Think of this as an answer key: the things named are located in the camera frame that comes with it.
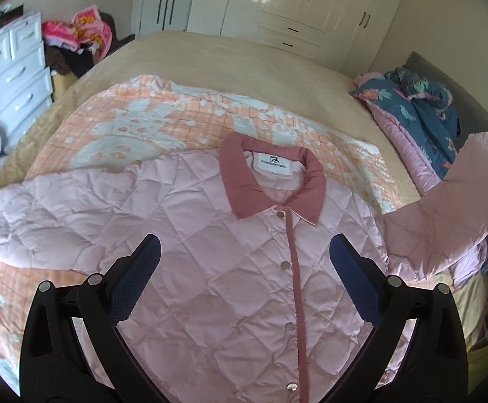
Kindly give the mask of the pink quilted jacket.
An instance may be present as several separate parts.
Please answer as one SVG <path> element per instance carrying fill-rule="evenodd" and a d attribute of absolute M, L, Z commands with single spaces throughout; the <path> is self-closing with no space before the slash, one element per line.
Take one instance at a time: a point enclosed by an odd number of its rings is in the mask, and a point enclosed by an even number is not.
<path fill-rule="evenodd" d="M 466 277 L 488 235 L 488 133 L 418 201 L 377 213 L 302 147 L 232 133 L 120 173 L 0 189 L 0 261 L 103 272 L 153 234 L 162 257 L 120 326 L 176 402 L 317 402 L 369 334 L 328 255 L 346 236 L 386 274 Z"/>

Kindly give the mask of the pink yellow clothes pile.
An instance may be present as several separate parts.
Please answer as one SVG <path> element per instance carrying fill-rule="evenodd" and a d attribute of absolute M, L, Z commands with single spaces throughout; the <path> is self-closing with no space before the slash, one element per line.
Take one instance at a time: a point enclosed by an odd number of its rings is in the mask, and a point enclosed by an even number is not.
<path fill-rule="evenodd" d="M 71 21 L 47 20 L 42 23 L 44 42 L 81 54 L 84 50 L 104 59 L 111 48 L 113 32 L 103 21 L 97 5 L 77 12 Z"/>

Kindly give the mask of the grey headboard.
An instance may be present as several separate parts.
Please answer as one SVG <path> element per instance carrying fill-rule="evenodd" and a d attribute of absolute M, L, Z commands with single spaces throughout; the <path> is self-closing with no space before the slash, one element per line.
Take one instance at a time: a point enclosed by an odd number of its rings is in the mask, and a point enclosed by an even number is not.
<path fill-rule="evenodd" d="M 488 131 L 488 112 L 454 79 L 415 51 L 410 53 L 404 66 L 420 77 L 445 84 L 451 91 L 457 109 L 457 118 L 460 121 L 460 135 L 457 138 L 460 144 L 469 134 Z"/>

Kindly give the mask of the blue pink floral quilt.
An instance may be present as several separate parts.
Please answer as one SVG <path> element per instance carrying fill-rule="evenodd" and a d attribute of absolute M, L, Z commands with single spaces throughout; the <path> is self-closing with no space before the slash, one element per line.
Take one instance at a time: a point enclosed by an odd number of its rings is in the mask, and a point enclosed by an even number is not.
<path fill-rule="evenodd" d="M 362 101 L 394 146 L 420 194 L 443 180 L 457 157 L 460 133 L 451 91 L 406 68 L 369 72 L 350 94 Z"/>

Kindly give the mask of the white glossy wardrobe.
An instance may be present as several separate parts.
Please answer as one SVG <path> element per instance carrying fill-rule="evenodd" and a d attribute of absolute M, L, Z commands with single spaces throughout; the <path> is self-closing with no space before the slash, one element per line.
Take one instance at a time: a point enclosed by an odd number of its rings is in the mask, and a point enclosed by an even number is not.
<path fill-rule="evenodd" d="M 192 0 L 188 29 L 303 56 L 348 77 L 369 71 L 401 0 Z"/>

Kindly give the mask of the beige bed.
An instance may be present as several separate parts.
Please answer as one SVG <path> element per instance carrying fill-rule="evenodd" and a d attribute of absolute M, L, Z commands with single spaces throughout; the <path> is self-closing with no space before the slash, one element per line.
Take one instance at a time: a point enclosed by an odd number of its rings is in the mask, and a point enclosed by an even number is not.
<path fill-rule="evenodd" d="M 181 86 L 247 96 L 268 104 L 277 103 L 304 118 L 317 115 L 325 125 L 331 124 L 334 118 L 332 107 L 327 105 L 328 91 L 338 77 L 352 82 L 350 77 L 305 58 L 241 39 L 179 32 L 152 33 L 95 65 L 44 112 L 63 99 L 84 103 L 112 86 L 141 75 L 159 76 Z M 2 161 L 0 172 L 17 146 Z M 400 165 L 392 167 L 391 172 L 410 178 L 401 159 Z"/>

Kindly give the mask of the orange white patterned blanket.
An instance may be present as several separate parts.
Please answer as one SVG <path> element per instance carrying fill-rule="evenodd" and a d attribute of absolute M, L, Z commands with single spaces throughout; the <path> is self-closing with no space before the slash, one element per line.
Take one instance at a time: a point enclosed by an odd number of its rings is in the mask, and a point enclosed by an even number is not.
<path fill-rule="evenodd" d="M 78 168 L 114 172 L 160 155 L 217 147 L 230 132 L 279 146 L 310 149 L 328 176 L 387 213 L 418 198 L 400 158 L 368 108 L 350 95 L 352 82 L 338 77 L 327 94 L 331 124 L 302 117 L 277 103 L 135 77 L 84 103 L 60 100 L 23 137 L 0 172 L 0 187 Z"/>

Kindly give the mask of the white drawer chest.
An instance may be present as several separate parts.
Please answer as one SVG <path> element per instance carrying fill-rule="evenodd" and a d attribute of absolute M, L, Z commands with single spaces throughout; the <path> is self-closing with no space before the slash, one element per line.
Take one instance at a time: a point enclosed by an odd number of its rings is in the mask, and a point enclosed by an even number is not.
<path fill-rule="evenodd" d="M 42 14 L 30 12 L 0 28 L 0 135 L 10 151 L 52 105 Z"/>

